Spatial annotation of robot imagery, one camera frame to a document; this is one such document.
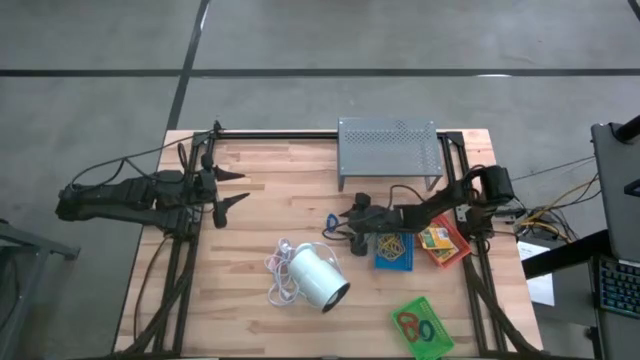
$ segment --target blue box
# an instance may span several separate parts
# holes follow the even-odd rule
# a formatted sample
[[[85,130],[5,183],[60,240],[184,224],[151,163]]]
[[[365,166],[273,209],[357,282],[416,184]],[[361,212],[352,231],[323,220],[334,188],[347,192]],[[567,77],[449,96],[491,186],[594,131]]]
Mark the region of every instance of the blue box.
[[[389,261],[378,255],[378,239],[381,234],[376,236],[375,242],[375,262],[374,268],[376,269],[388,269],[396,271],[413,271],[413,234],[399,234],[404,244],[404,254],[400,255],[395,261]]]

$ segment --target wooden table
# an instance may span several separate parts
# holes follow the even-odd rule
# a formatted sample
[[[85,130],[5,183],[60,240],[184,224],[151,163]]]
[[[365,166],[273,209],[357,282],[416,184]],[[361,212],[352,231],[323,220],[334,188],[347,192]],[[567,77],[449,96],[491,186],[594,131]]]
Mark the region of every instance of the wooden table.
[[[495,164],[488,131],[462,131],[469,166]],[[168,143],[190,133],[170,131],[165,141]],[[189,149],[190,141],[184,144]],[[335,140],[219,141],[215,162],[223,169],[247,175],[219,183],[221,197],[242,192],[251,192],[251,195],[231,208],[225,229],[215,229],[211,216],[205,217],[183,356],[411,356],[390,320],[390,313],[418,296],[429,299],[453,337],[456,346],[449,355],[478,354],[461,263],[442,270],[424,251],[416,249],[413,272],[374,270],[372,256],[355,257],[349,252],[347,242],[324,240],[320,234],[327,215],[350,208],[356,192],[366,192],[375,203],[386,205],[390,185],[406,184],[423,189],[420,178],[352,178],[340,193]],[[163,151],[159,168],[181,168],[175,146]],[[444,179],[440,181],[436,190],[445,183]],[[395,203],[416,201],[406,191],[394,195]],[[506,227],[499,230],[510,231]],[[263,261],[282,237],[294,245],[325,241],[333,247],[345,278],[351,282],[351,289],[333,310],[321,314],[302,298],[285,308],[276,308],[267,302],[266,293],[273,278]],[[161,241],[159,230],[144,229],[122,314],[117,350],[132,342],[135,301],[149,260]],[[151,272],[141,307],[143,325],[160,303],[169,248],[166,246]],[[541,349],[515,239],[508,235],[494,237],[489,258],[500,305],[526,339]],[[170,317],[169,323],[173,319],[175,316]],[[486,308],[483,308],[483,321],[492,344]],[[168,343],[172,336],[169,329]]]

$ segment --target green clear box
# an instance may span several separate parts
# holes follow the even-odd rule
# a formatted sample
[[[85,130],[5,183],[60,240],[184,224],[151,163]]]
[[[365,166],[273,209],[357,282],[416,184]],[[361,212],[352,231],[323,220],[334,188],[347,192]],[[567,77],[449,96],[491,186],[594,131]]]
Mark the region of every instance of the green clear box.
[[[407,338],[407,335],[405,335],[405,328],[398,322],[398,315],[401,313],[410,313],[415,315],[421,322],[423,320],[430,322],[431,326],[428,327],[428,329],[433,331],[433,336],[431,336],[431,334],[427,335],[430,337],[430,339],[428,339],[429,341],[425,341],[422,336],[418,336],[416,341],[411,342]],[[396,325],[396,328],[398,328],[398,331],[400,331],[402,338],[406,341],[407,345],[409,345],[409,350],[411,350],[411,353],[417,360],[438,359],[442,355],[451,351],[455,345],[424,296],[416,298],[407,305],[394,310],[391,313],[391,319]],[[413,329],[408,331],[410,336],[413,336]]]

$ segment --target keyboard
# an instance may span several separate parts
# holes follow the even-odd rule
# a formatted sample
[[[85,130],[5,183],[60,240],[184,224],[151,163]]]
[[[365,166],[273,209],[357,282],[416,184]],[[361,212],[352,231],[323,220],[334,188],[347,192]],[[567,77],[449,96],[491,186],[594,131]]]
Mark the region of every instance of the keyboard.
[[[600,308],[640,319],[640,267],[606,258],[596,261]]]

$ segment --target tangled white cord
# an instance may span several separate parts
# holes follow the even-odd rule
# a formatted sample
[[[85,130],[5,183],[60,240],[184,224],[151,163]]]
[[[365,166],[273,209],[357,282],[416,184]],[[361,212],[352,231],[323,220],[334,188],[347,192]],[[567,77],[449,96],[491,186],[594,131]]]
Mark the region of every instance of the tangled white cord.
[[[340,268],[340,264],[338,264],[338,257],[329,245],[321,242],[312,242],[311,244],[327,248],[327,250],[331,252],[332,256],[329,259],[329,263],[333,265],[340,274],[342,274],[342,268]],[[273,274],[273,285],[267,292],[267,298],[274,306],[286,306],[292,304],[296,301],[298,294],[305,296],[304,293],[300,292],[300,287],[296,280],[293,279],[291,274],[289,274],[289,264],[291,264],[291,260],[293,260],[295,253],[296,248],[291,246],[289,240],[281,238],[278,240],[278,246],[276,246],[274,253],[264,259],[264,266],[271,274]],[[272,294],[274,291],[278,292],[279,299],[273,299]]]

